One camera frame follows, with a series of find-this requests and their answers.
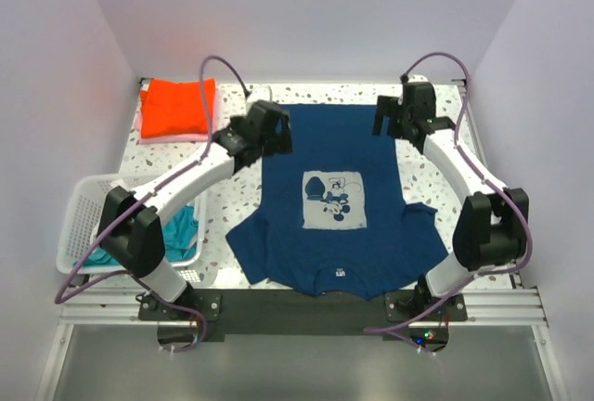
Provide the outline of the dark blue printed t-shirt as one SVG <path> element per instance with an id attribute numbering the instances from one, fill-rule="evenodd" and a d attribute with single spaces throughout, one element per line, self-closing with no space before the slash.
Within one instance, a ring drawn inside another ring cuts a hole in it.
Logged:
<path id="1" fill-rule="evenodd" d="M 226 236 L 247 280 L 370 299 L 441 263 L 435 211 L 407 203 L 370 105 L 289 106 L 293 151 L 262 162 L 261 202 Z"/>

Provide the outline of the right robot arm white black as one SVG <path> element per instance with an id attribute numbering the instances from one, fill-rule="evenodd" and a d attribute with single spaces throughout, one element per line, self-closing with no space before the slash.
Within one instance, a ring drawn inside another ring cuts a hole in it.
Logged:
<path id="1" fill-rule="evenodd" d="M 527 193 L 496 179 L 463 142 L 459 126 L 438 115 L 429 82 L 404 81 L 399 96 L 376 101 L 373 135 L 407 141 L 437 167 L 461 203 L 453 252 L 418 279 L 401 306 L 405 326 L 450 302 L 478 277 L 515 273 L 533 252 Z"/>

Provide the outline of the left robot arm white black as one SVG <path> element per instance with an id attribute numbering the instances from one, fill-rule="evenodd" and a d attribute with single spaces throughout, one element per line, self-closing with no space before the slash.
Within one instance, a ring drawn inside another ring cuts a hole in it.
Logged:
<path id="1" fill-rule="evenodd" d="M 292 151 L 290 115 L 258 100 L 186 160 L 146 184 L 106 196 L 97 242 L 160 304 L 198 318 L 198 300 L 165 256 L 163 227 L 187 203 L 265 156 Z"/>

